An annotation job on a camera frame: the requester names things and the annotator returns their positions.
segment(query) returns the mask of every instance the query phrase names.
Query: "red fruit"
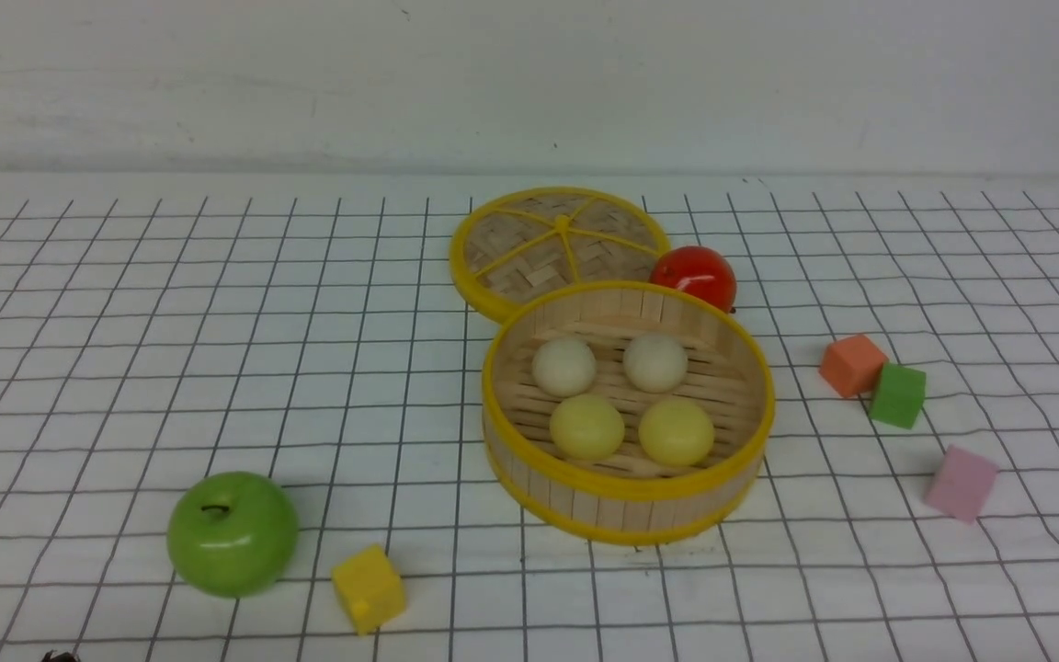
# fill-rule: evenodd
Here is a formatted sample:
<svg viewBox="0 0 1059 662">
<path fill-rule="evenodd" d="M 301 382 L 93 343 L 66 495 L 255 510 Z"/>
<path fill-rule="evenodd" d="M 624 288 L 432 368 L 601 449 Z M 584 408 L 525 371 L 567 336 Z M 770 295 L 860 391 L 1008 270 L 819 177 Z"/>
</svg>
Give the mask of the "red fruit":
<svg viewBox="0 0 1059 662">
<path fill-rule="evenodd" d="M 714 307 L 733 312 L 738 280 L 726 258 L 705 247 L 681 247 L 660 255 L 648 282 L 680 289 Z"/>
</svg>

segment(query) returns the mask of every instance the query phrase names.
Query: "woven bamboo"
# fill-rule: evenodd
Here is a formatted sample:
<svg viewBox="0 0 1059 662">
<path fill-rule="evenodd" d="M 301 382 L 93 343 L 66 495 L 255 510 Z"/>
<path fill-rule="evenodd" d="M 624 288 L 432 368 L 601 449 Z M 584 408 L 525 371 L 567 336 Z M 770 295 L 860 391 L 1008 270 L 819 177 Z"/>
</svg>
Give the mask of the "woven bamboo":
<svg viewBox="0 0 1059 662">
<path fill-rule="evenodd" d="M 657 464 L 640 448 L 640 415 L 664 397 L 635 390 L 624 374 L 625 347 L 645 332 L 681 340 L 689 368 L 672 393 L 714 423 L 711 455 L 690 468 Z M 559 399 L 534 384 L 530 365 L 562 335 L 589 343 L 597 361 L 591 391 L 624 416 L 625 442 L 604 461 L 570 460 L 550 439 Z M 570 286 L 518 310 L 492 340 L 483 381 L 484 441 L 505 489 L 563 531 L 617 544 L 680 540 L 719 522 L 756 477 L 774 415 L 770 369 L 753 338 L 714 306 L 646 282 Z"/>
<path fill-rule="evenodd" d="M 647 281 L 668 250 L 660 226 L 629 201 L 586 189 L 534 189 L 468 215 L 449 263 L 465 301 L 504 322 L 577 282 Z"/>
</svg>

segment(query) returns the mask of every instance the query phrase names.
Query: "cube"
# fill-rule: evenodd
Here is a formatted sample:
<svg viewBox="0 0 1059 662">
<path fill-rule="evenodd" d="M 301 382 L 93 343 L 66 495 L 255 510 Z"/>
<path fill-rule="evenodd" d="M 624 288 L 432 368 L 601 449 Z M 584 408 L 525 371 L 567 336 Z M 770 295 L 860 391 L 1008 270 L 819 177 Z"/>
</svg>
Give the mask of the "cube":
<svg viewBox="0 0 1059 662">
<path fill-rule="evenodd" d="M 886 363 L 881 369 L 868 417 L 898 428 L 913 428 L 926 402 L 926 373 Z"/>
<path fill-rule="evenodd" d="M 820 376 L 842 398 L 868 393 L 877 386 L 877 376 L 889 357 L 864 334 L 837 340 L 824 351 Z"/>
<path fill-rule="evenodd" d="M 374 544 L 333 569 L 333 586 L 358 636 L 365 636 L 408 608 L 402 579 L 387 552 Z"/>
<path fill-rule="evenodd" d="M 973 524 L 987 503 L 1000 466 L 986 457 L 950 447 L 923 502 L 958 522 Z"/>
</svg>

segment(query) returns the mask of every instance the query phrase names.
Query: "orange cube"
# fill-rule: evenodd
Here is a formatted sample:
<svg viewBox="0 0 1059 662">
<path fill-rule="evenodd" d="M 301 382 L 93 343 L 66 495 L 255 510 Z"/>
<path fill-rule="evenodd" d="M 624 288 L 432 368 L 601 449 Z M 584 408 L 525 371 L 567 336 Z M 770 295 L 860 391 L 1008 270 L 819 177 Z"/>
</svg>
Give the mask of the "orange cube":
<svg viewBox="0 0 1059 662">
<path fill-rule="evenodd" d="M 889 357 L 864 334 L 837 340 L 824 351 L 820 376 L 842 398 L 868 393 L 877 387 L 877 377 Z"/>
</svg>

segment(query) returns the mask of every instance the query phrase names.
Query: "white wall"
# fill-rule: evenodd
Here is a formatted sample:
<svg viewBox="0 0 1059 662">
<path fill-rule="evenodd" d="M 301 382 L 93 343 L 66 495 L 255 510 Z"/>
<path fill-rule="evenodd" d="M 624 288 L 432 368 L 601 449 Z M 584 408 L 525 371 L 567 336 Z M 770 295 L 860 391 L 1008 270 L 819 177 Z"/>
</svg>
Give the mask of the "white wall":
<svg viewBox="0 0 1059 662">
<path fill-rule="evenodd" d="M 1059 173 L 1059 0 L 0 0 L 0 168 Z"/>
</svg>

